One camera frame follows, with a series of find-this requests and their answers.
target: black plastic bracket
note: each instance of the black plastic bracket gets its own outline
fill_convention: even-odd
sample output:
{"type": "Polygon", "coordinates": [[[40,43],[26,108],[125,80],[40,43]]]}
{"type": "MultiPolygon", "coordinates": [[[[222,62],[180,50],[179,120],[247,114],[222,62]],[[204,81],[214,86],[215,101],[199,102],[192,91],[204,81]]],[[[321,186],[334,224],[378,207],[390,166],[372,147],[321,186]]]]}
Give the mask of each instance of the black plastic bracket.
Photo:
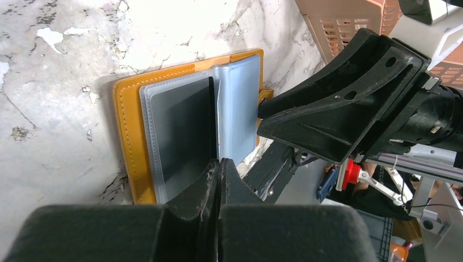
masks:
{"type": "Polygon", "coordinates": [[[337,164],[374,156],[432,92],[429,62],[362,28],[326,67],[259,107],[258,134],[337,164]]]}

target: white marble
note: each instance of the white marble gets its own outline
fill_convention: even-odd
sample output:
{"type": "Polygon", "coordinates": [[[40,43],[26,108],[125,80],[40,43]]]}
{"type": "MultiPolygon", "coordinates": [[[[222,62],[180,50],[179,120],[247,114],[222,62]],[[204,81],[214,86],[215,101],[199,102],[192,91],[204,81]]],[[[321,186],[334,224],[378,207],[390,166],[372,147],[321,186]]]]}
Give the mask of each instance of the white marble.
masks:
{"type": "Polygon", "coordinates": [[[115,80],[256,47],[277,94],[323,66],[294,0],[0,1],[0,258],[39,206],[130,203],[115,80]]]}

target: blue object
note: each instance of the blue object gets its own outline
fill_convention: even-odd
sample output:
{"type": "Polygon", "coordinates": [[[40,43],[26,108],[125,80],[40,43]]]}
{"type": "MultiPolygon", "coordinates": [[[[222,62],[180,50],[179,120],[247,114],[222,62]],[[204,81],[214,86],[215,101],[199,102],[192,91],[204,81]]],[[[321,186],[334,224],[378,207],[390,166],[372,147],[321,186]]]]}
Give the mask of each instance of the blue object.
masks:
{"type": "Polygon", "coordinates": [[[251,153],[257,141],[260,56],[213,68],[217,88],[219,159],[236,164],[251,153]]]}
{"type": "Polygon", "coordinates": [[[328,171],[320,186],[317,188],[315,195],[317,199],[320,200],[320,203],[330,194],[336,183],[338,175],[339,168],[337,166],[332,167],[330,171],[328,171]]]}

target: metal bracket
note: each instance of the metal bracket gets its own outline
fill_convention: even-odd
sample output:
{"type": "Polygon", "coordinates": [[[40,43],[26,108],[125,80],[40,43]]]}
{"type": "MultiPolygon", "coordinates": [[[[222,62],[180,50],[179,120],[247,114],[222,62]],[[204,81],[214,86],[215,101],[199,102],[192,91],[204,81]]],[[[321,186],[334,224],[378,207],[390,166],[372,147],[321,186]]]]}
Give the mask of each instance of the metal bracket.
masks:
{"type": "Polygon", "coordinates": [[[420,219],[420,225],[422,228],[436,235],[438,235],[444,228],[444,224],[438,218],[437,213],[427,209],[423,210],[423,215],[420,219]]]}
{"type": "Polygon", "coordinates": [[[400,194],[395,193],[391,189],[387,188],[383,184],[371,178],[368,172],[366,171],[362,170],[360,172],[359,182],[368,183],[374,189],[378,190],[380,193],[390,198],[393,201],[394,205],[396,206],[401,206],[407,201],[409,201],[409,199],[407,199],[405,196],[402,197],[400,194]]]}

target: red cap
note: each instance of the red cap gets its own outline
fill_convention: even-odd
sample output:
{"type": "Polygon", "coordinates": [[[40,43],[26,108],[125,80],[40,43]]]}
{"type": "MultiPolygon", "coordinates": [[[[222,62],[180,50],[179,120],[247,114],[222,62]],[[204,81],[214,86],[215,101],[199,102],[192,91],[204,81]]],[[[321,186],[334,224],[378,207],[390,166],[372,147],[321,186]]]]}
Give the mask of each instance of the red cap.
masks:
{"type": "Polygon", "coordinates": [[[346,173],[344,174],[344,180],[342,181],[342,190],[346,190],[347,183],[356,184],[359,180],[361,167],[355,164],[352,159],[349,158],[346,167],[346,173]]]}

